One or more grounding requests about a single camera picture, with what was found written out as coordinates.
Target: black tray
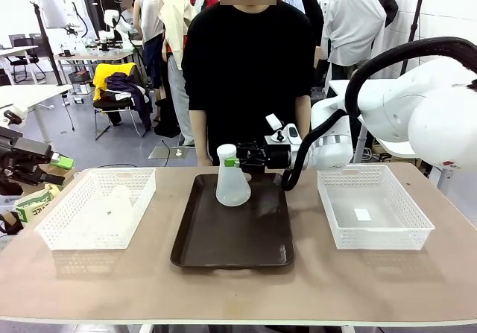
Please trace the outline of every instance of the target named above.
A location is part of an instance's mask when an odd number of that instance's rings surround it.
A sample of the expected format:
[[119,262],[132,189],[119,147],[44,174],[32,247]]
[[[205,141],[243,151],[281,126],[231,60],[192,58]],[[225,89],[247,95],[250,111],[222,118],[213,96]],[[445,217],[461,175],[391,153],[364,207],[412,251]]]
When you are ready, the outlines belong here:
[[230,208],[215,197],[217,174],[195,178],[171,253],[179,267],[283,267],[295,257],[290,218],[279,174],[254,175],[252,195]]

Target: white label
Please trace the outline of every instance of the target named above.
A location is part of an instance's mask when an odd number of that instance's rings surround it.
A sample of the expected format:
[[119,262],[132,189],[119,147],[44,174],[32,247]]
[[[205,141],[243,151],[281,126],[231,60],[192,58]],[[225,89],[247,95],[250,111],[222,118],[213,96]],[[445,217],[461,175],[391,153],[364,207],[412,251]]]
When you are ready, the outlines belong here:
[[356,217],[359,221],[371,221],[371,216],[366,209],[355,209]]

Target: floor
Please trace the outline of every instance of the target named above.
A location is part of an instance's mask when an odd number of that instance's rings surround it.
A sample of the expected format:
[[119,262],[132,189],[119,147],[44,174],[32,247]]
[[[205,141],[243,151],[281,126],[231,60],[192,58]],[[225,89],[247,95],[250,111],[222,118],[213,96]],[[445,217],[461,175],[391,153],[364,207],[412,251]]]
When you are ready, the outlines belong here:
[[[48,82],[54,83],[51,74]],[[61,98],[46,101],[45,105],[54,105],[54,109],[42,109],[46,127],[54,143],[54,149],[75,159],[78,170],[94,168],[102,165],[131,164],[140,167],[160,167],[166,164],[165,159],[148,159],[149,154],[156,146],[161,146],[162,140],[168,146],[177,144],[176,139],[157,136],[154,132],[145,138],[140,138],[134,130],[131,118],[123,115],[123,124],[112,127],[98,141],[95,141],[95,122],[91,102],[81,105],[68,106],[75,131],[72,130],[68,113],[63,107]],[[136,117],[139,131],[142,129],[139,117]],[[107,120],[101,118],[101,126],[105,127]],[[22,128],[24,136],[29,139],[42,141],[40,130],[33,115],[28,116],[26,125]],[[167,166],[196,166],[195,151],[190,150],[185,159],[175,159],[174,153],[167,162]],[[129,326],[130,333],[139,333],[140,326]],[[236,326],[233,333],[272,333],[273,331],[262,326]],[[320,329],[313,328],[311,333],[318,333]],[[477,333],[477,325],[453,326],[445,328],[384,328],[384,333]],[[113,333],[112,326],[91,325],[50,325],[33,323],[16,323],[0,320],[0,332],[5,333]],[[206,326],[171,326],[170,333],[208,333]],[[357,333],[371,333],[369,328],[357,328]]]

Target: translucent bottle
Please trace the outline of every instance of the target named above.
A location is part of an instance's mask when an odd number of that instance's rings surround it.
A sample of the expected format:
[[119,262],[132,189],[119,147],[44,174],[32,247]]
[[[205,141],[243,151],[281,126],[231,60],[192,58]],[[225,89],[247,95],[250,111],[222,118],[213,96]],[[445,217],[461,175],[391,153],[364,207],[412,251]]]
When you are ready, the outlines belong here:
[[224,206],[239,206],[246,203],[252,194],[247,179],[240,168],[235,166],[237,148],[235,145],[222,145],[217,148],[221,161],[218,170],[215,196]]

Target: perforated basket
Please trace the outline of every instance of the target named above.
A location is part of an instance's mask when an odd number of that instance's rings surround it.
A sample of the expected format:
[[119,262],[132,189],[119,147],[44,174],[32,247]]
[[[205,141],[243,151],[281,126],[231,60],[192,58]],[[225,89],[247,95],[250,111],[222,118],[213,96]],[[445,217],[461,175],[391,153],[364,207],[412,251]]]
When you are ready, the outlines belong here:
[[[36,227],[50,250],[125,249],[156,191],[153,168],[93,169]],[[132,212],[121,223],[101,227],[91,205],[111,194],[118,185],[130,190]]]
[[385,165],[318,172],[318,191],[338,249],[421,250],[434,229]]

